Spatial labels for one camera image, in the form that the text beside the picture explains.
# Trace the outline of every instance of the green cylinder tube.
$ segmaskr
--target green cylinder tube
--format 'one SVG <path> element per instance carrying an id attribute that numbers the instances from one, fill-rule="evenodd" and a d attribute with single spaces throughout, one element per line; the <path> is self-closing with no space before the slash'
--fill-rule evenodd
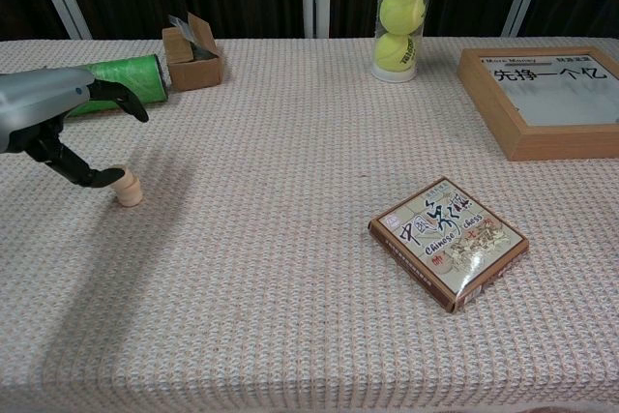
<path id="1" fill-rule="evenodd" d="M 84 65 L 96 79 L 120 82 L 133 91 L 142 103 L 164 102 L 167 93 L 163 85 L 162 66 L 157 55 L 113 60 Z M 118 108 L 113 101 L 88 101 L 75 108 L 69 116 Z"/>

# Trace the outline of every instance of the robotic hand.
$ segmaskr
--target robotic hand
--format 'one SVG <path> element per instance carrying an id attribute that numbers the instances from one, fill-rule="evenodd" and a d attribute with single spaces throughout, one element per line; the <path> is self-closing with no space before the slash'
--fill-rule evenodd
<path id="1" fill-rule="evenodd" d="M 139 98 L 118 82 L 101 81 L 82 69 L 34 70 L 0 75 L 0 154 L 25 151 L 74 184 L 102 188 L 125 174 L 121 168 L 91 167 L 58 134 L 67 114 L 93 101 L 115 101 L 142 123 L 148 114 Z"/>

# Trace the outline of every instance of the yellow tennis ball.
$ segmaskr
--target yellow tennis ball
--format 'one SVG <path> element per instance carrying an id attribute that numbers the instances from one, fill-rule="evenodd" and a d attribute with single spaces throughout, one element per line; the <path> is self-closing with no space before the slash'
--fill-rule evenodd
<path id="1" fill-rule="evenodd" d="M 415 43 L 410 36 L 383 34 L 376 42 L 374 61 L 388 72 L 405 72 L 415 61 Z"/>
<path id="2" fill-rule="evenodd" d="M 424 22 L 424 0 L 383 0 L 380 3 L 380 22 L 393 34 L 410 34 Z"/>

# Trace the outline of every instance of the framed sign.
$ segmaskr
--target framed sign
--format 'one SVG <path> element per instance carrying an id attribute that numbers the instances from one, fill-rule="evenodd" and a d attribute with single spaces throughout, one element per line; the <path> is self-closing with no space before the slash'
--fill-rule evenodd
<path id="1" fill-rule="evenodd" d="M 619 65 L 596 48 L 469 48 L 457 75 L 508 160 L 619 157 Z"/>

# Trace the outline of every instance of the table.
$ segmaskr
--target table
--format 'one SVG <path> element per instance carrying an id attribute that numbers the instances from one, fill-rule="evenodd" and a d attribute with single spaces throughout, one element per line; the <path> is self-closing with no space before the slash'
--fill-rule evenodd
<path id="1" fill-rule="evenodd" d="M 3 409 L 619 403 L 619 160 L 508 162 L 456 76 L 464 47 L 619 41 L 426 38 L 397 85 L 371 39 L 219 44 L 222 85 L 62 134 L 128 164 L 138 207 L 0 157 Z M 0 43 L 0 73 L 152 52 Z M 367 232 L 443 174 L 531 241 L 455 315 Z"/>

